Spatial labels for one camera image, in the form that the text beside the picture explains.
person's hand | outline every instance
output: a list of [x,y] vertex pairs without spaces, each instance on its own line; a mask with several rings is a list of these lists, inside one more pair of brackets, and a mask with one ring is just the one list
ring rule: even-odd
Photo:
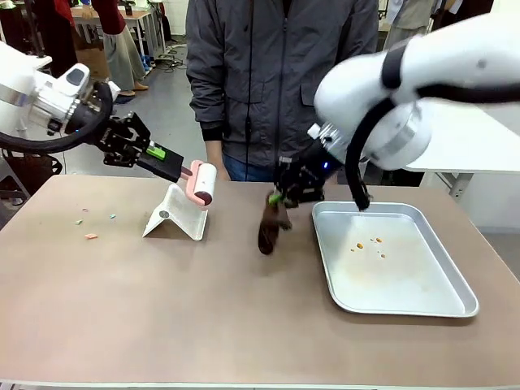
[[224,164],[222,164],[221,167],[217,167],[217,179],[221,181],[231,181],[231,177]]
[[94,17],[94,9],[91,6],[83,5],[81,8],[81,17],[83,19],[93,19]]
[[228,170],[224,166],[222,156],[222,142],[220,141],[206,141],[206,153],[208,156],[208,163],[217,168],[217,179],[222,181],[231,181]]

silver baking tray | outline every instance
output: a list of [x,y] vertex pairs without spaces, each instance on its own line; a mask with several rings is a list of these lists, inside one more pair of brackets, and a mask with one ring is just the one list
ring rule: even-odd
[[313,209],[328,287],[344,310],[469,318],[479,302],[423,213],[401,203],[350,201]]

white roller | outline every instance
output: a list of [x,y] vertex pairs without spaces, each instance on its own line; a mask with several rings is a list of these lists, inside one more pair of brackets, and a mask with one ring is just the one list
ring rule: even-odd
[[217,168],[215,166],[204,163],[198,168],[194,193],[195,196],[204,199],[207,205],[213,201],[216,179]]

jacket zipper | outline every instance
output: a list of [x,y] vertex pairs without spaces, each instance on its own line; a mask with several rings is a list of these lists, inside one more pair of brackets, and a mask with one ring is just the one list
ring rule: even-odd
[[283,25],[283,33],[284,33],[284,42],[282,45],[282,66],[279,73],[279,86],[278,86],[278,117],[276,124],[276,133],[275,133],[275,167],[278,164],[278,154],[280,153],[280,115],[282,110],[282,92],[284,86],[284,68],[285,68],[285,50],[287,44],[287,17],[284,16],[284,25]]

brown glove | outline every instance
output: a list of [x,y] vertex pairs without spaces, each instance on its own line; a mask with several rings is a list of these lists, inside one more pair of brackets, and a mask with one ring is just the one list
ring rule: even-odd
[[263,211],[262,221],[258,230],[258,249],[263,254],[272,254],[276,241],[280,234],[280,228],[290,230],[293,228],[287,215],[287,209],[283,202],[269,204],[269,193],[266,198],[266,208]]

